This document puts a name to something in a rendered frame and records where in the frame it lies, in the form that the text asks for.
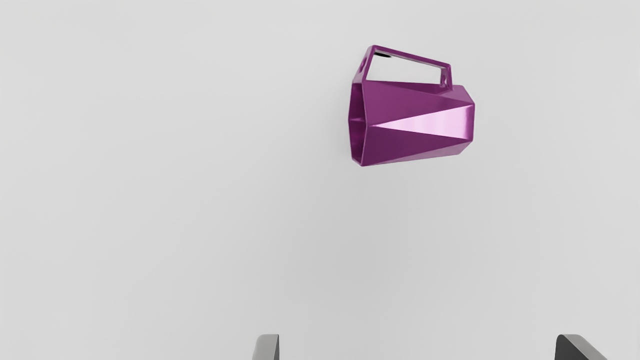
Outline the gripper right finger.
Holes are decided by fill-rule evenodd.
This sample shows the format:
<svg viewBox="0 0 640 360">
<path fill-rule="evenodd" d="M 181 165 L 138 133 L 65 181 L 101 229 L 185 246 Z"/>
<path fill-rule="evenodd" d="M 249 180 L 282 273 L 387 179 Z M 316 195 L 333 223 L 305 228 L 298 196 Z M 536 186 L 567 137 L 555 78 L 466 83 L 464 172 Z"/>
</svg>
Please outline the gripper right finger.
<svg viewBox="0 0 640 360">
<path fill-rule="evenodd" d="M 608 360 L 590 342 L 574 333 L 558 335 L 555 343 L 555 360 Z"/>
</svg>

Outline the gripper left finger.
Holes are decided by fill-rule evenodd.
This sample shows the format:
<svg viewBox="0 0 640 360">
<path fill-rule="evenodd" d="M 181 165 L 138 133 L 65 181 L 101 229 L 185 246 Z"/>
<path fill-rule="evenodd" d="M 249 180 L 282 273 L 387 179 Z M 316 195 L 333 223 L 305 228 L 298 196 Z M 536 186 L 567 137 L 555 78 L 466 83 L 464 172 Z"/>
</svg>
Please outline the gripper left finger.
<svg viewBox="0 0 640 360">
<path fill-rule="evenodd" d="M 259 335 L 254 345 L 252 360 L 280 360 L 280 344 L 277 333 Z"/>
</svg>

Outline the purple faceted mug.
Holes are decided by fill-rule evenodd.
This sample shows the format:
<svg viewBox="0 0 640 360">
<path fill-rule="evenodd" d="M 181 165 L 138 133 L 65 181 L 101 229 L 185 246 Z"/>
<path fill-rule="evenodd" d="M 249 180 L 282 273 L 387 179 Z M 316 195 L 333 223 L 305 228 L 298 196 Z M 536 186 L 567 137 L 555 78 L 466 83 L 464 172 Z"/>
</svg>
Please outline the purple faceted mug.
<svg viewBox="0 0 640 360">
<path fill-rule="evenodd" d="M 438 68 L 439 82 L 371 80 L 377 56 Z M 450 64 L 371 45 L 350 89 L 350 156 L 368 167 L 459 155 L 473 142 L 475 109 L 465 87 L 453 83 Z"/>
</svg>

